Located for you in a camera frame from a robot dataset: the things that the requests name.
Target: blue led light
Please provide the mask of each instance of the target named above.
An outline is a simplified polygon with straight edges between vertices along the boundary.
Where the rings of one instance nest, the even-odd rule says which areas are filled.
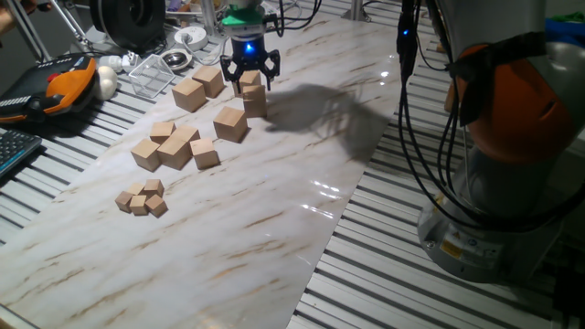
[[[254,47],[251,44],[246,44],[246,49],[244,49],[244,52],[246,54],[252,54],[254,52]]]

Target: wooden cube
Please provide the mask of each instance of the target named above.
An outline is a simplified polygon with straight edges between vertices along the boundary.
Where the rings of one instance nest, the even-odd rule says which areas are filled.
[[[121,211],[125,211],[127,213],[132,212],[130,210],[130,200],[132,200],[133,194],[122,191],[118,197],[116,197],[116,205]]]
[[[161,217],[168,207],[166,207],[166,202],[158,195],[154,195],[148,198],[146,201],[146,208],[150,211],[155,217]]]
[[[187,125],[179,126],[172,134],[172,136],[188,143],[201,138],[201,136],[199,135],[199,130],[197,128]]]
[[[266,90],[264,86],[246,86],[242,89],[244,111],[247,118],[263,118],[266,116]]]
[[[218,138],[239,143],[248,130],[246,112],[226,106],[213,120],[213,126]]]
[[[226,87],[223,84],[221,69],[210,66],[202,66],[194,75],[193,80],[203,84],[205,95],[209,98],[216,98]]]
[[[241,92],[238,92],[238,84],[237,83],[232,83],[233,87],[234,87],[234,95],[236,97],[240,97],[242,96]],[[254,70],[254,71],[245,71],[244,74],[241,75],[241,77],[239,77],[239,87],[240,87],[240,91],[243,91],[244,87],[246,86],[257,86],[257,85],[261,85],[262,81],[260,78],[260,72],[258,70]]]
[[[149,179],[146,181],[144,185],[143,195],[147,198],[150,198],[154,195],[163,197],[163,193],[165,192],[165,187],[160,179]]]
[[[198,169],[206,169],[219,164],[219,157],[213,147],[211,138],[191,142],[191,154],[195,158]]]
[[[158,148],[158,156],[161,158],[163,165],[181,170],[191,158],[189,143],[175,137],[169,137]]]
[[[193,112],[205,104],[205,89],[203,85],[192,79],[185,79],[173,87],[173,97],[176,106]]]
[[[131,150],[136,164],[152,172],[156,170],[161,165],[161,160],[158,158],[158,153],[156,152],[159,146],[159,144],[147,139],[140,141]]]
[[[174,122],[155,122],[150,131],[150,140],[162,144],[175,131]]]
[[[136,216],[145,216],[148,215],[148,210],[146,209],[146,196],[133,196],[132,200],[130,200],[130,210]]]
[[[133,196],[139,196],[144,191],[144,185],[140,183],[134,183],[126,190],[126,192],[130,193]]]

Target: marble-patterned surface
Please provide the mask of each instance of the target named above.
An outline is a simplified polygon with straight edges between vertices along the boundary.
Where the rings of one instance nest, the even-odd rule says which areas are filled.
[[[0,249],[0,303],[41,328],[284,328],[399,97],[396,31],[317,17],[284,38],[267,119],[221,165],[149,173],[130,150],[153,122],[216,138],[243,109],[226,88],[195,113],[166,95]],[[169,211],[134,217],[113,200],[159,178]]]

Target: sticker label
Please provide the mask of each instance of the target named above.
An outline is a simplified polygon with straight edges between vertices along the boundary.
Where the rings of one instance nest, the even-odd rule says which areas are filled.
[[[441,243],[441,250],[466,264],[492,269],[498,261],[503,245],[487,242],[473,237],[453,224],[447,228],[447,232]]]

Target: keyboard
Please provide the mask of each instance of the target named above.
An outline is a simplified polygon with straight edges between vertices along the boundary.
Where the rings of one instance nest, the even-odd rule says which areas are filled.
[[[9,130],[0,137],[0,177],[14,168],[19,162],[32,154],[41,144],[42,139]]]

